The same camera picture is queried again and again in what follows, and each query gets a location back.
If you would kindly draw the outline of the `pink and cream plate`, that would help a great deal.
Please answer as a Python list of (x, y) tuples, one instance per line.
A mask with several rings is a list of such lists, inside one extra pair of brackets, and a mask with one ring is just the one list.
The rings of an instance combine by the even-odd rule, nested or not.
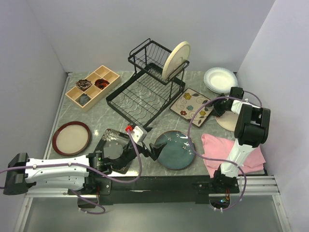
[(215, 117), (215, 119), (222, 128), (234, 132), (238, 117), (238, 114), (227, 111), (222, 116)]

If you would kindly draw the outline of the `white fluted plate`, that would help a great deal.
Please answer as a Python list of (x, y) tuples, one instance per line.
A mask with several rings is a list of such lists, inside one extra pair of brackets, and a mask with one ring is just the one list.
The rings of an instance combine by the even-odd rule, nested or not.
[(230, 93), (230, 89), (224, 89), (224, 88), (219, 88), (219, 87), (215, 87), (207, 82), (204, 82), (204, 84), (206, 85), (206, 87), (208, 89), (210, 89), (211, 91), (215, 92), (215, 93), (220, 93), (220, 94), (229, 94)]

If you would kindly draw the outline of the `cream round plate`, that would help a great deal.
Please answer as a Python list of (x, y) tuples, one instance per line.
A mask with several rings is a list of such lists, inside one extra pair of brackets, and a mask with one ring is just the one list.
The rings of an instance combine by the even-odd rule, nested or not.
[(230, 70), (220, 67), (207, 70), (203, 80), (215, 87), (224, 89), (231, 89), (231, 87), (238, 86), (236, 75)]

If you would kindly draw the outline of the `black square floral plate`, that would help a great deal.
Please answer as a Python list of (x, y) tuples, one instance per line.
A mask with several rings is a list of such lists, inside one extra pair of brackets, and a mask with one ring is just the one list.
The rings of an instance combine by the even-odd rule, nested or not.
[(123, 169), (116, 169), (115, 160), (122, 154), (123, 146), (129, 142), (130, 138), (127, 134), (114, 129), (106, 129), (94, 151), (101, 152), (103, 158), (108, 158), (110, 160), (113, 172), (126, 174), (131, 163)]

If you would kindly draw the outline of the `round red rimmed plate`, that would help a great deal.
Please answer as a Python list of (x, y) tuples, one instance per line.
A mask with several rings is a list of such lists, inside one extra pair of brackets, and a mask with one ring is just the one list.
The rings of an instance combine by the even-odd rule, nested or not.
[(63, 124), (53, 135), (52, 147), (62, 156), (71, 157), (84, 151), (91, 141), (89, 127), (80, 121)]

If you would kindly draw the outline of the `beige front plate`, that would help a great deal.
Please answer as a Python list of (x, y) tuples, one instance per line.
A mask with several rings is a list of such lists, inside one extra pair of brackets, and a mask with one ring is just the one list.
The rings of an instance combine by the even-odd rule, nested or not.
[(167, 80), (170, 74), (176, 71), (179, 71), (179, 67), (184, 61), (188, 60), (191, 52), (191, 45), (188, 41), (181, 42), (178, 44), (169, 57), (167, 58), (163, 70), (162, 70), (162, 79)]

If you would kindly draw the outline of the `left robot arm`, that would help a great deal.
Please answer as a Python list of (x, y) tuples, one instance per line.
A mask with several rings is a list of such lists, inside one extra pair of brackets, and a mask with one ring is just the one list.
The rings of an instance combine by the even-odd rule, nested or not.
[(166, 143), (138, 145), (129, 141), (104, 143), (99, 150), (75, 158), (32, 159), (27, 153), (17, 154), (5, 170), (5, 195), (19, 195), (30, 189), (71, 189), (91, 194), (96, 190), (96, 177), (106, 177), (113, 169), (123, 168), (140, 155), (157, 160)]

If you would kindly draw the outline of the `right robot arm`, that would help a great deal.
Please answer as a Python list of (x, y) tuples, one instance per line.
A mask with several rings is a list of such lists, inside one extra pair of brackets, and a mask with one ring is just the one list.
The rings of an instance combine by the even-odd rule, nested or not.
[(238, 115), (235, 142), (223, 163), (214, 172), (211, 182), (216, 193), (226, 193), (237, 186), (237, 176), (244, 174), (242, 168), (248, 156), (268, 138), (271, 110), (255, 106), (243, 99), (244, 90), (232, 87), (229, 97), (222, 96), (213, 104), (217, 116), (229, 111)]

